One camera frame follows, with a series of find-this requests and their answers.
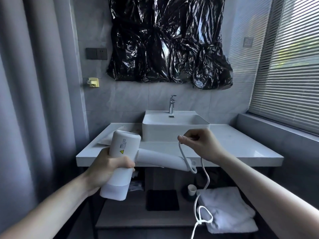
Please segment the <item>white hair dryer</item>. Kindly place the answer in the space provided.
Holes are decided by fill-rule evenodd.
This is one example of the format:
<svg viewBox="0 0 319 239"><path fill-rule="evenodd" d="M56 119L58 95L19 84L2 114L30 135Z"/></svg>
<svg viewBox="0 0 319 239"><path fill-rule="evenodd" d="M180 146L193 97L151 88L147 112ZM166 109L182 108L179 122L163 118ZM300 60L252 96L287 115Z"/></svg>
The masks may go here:
<svg viewBox="0 0 319 239"><path fill-rule="evenodd" d="M196 165L193 165L191 160L185 157L180 144L179 149L181 156L174 156L139 148L140 143L141 136L138 134L121 130L114 131L109 148L109 155L111 157L127 156L133 162L141 162L181 171L190 171L194 174L197 173ZM125 200L132 174L133 169L116 169L110 180L101 187L100 196L117 201Z"/></svg>

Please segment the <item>person's left hand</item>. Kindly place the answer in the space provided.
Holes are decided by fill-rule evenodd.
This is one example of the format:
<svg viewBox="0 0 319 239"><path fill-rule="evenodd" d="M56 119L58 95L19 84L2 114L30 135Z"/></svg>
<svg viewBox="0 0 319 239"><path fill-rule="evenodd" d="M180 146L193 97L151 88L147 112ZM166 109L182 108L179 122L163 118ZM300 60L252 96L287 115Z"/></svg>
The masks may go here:
<svg viewBox="0 0 319 239"><path fill-rule="evenodd" d="M109 148L103 148L94 162L85 172L88 196L96 193L106 182L110 180L114 171L113 158L109 155Z"/></svg>

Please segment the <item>white folded towel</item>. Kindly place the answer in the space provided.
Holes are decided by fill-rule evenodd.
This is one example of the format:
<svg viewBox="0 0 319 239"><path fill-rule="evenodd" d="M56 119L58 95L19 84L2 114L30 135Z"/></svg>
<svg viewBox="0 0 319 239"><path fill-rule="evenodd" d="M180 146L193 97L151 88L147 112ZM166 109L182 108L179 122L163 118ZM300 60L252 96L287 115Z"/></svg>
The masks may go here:
<svg viewBox="0 0 319 239"><path fill-rule="evenodd" d="M242 199L237 187L197 190L199 205L204 206L213 216L207 223L212 234L253 233L258 231L254 221L255 211Z"/></svg>

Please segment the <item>yellow wall hook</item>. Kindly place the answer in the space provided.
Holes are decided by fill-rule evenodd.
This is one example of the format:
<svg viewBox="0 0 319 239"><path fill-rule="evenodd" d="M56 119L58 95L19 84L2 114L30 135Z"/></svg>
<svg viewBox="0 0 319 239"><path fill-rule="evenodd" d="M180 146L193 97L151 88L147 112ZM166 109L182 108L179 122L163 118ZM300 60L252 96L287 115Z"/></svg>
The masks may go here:
<svg viewBox="0 0 319 239"><path fill-rule="evenodd" d="M96 77L90 77L88 78L88 80L86 81L87 85L90 87L90 88L99 88L100 85L99 85L99 79L96 78Z"/></svg>

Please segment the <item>person's left forearm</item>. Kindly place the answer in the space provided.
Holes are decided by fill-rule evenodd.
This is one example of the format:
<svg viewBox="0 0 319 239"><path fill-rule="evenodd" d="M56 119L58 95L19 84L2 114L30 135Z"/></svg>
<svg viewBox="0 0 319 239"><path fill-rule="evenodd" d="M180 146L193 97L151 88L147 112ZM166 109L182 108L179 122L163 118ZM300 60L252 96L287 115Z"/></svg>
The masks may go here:
<svg viewBox="0 0 319 239"><path fill-rule="evenodd" d="M53 239L80 204L103 183L97 176L83 173L6 229L0 239Z"/></svg>

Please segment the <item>white ceramic sink basin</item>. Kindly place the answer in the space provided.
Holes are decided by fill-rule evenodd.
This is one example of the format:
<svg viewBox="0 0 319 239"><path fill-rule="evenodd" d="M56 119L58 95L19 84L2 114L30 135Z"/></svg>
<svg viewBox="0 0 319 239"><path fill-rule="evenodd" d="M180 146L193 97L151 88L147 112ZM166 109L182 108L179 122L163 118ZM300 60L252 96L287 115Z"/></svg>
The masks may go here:
<svg viewBox="0 0 319 239"><path fill-rule="evenodd" d="M195 111L146 111L142 122L145 142L177 142L190 129L210 128L210 123Z"/></svg>

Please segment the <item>grey window blinds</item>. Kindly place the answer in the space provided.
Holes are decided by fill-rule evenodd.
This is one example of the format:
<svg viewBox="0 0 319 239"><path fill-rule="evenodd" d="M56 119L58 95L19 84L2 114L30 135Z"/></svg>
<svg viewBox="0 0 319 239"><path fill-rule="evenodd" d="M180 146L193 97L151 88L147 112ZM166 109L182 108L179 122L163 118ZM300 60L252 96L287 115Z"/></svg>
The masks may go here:
<svg viewBox="0 0 319 239"><path fill-rule="evenodd" d="M319 0L273 0L249 113L319 135Z"/></svg>

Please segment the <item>white paper bag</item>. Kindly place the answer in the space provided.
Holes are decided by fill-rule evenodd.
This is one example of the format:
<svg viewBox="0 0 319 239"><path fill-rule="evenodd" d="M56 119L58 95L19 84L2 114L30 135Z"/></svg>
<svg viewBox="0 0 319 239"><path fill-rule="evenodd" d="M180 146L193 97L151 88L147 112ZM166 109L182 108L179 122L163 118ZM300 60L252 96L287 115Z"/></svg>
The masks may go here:
<svg viewBox="0 0 319 239"><path fill-rule="evenodd" d="M110 130L109 132L107 132L106 135L103 136L103 138L98 140L97 144L101 144L101 145L105 145L105 146L111 145L111 141L112 141L113 134L115 131L132 132L132 133L136 133L138 135L141 134L141 131L138 128L129 128L126 125L122 125L119 128L116 128L116 129L114 128L114 129Z"/></svg>

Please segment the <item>grey curtain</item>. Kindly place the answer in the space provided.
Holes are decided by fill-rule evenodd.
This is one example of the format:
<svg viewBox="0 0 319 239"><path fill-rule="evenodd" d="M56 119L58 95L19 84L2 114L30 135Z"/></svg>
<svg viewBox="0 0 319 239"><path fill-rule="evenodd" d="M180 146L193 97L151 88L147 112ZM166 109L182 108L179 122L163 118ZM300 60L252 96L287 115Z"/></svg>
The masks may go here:
<svg viewBox="0 0 319 239"><path fill-rule="evenodd" d="M79 174L81 76L73 0L0 0L0 233Z"/></svg>

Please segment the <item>person's right hand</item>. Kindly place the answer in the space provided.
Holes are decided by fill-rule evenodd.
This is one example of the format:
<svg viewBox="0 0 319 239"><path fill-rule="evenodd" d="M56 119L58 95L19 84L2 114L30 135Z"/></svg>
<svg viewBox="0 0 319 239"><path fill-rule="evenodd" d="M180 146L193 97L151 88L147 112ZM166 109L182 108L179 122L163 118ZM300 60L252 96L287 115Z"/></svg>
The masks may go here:
<svg viewBox="0 0 319 239"><path fill-rule="evenodd" d="M210 161L216 165L220 165L220 160L226 154L226 151L221 146L217 138L211 130L205 129L190 129L184 136L199 136L198 145L192 148L201 158Z"/></svg>

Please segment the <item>black plastic sheet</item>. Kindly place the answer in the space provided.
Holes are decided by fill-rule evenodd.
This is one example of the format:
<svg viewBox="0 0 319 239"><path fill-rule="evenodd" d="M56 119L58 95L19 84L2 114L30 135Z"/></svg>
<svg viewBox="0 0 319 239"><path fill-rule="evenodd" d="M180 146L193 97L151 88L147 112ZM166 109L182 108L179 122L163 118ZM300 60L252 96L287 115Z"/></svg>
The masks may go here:
<svg viewBox="0 0 319 239"><path fill-rule="evenodd" d="M223 90L233 70L222 50L225 0L109 0L118 81L191 83Z"/></svg>

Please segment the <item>black wall switch panel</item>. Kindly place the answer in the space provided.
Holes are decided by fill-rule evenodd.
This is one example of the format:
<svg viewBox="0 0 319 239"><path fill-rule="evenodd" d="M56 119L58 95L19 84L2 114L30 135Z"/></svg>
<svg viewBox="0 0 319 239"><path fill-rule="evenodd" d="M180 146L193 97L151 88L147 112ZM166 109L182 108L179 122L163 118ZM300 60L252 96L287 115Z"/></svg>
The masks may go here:
<svg viewBox="0 0 319 239"><path fill-rule="evenodd" d="M87 60L108 60L106 48L85 48Z"/></svg>

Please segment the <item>person's right forearm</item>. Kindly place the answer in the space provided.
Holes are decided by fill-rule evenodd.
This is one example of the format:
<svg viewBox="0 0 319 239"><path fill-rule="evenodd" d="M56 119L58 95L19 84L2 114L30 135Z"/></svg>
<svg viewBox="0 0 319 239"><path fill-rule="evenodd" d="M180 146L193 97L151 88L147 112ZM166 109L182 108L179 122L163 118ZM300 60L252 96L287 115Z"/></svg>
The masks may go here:
<svg viewBox="0 0 319 239"><path fill-rule="evenodd" d="M209 160L239 186L279 239L319 239L319 210L230 154Z"/></svg>

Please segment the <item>black square mat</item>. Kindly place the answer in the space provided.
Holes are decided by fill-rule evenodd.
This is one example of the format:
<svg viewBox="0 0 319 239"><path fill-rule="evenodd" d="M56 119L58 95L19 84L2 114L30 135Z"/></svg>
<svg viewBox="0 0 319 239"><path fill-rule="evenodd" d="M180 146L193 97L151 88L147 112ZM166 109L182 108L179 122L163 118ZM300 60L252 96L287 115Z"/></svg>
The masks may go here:
<svg viewBox="0 0 319 239"><path fill-rule="evenodd" d="M146 192L147 211L179 211L176 190L148 190Z"/></svg>

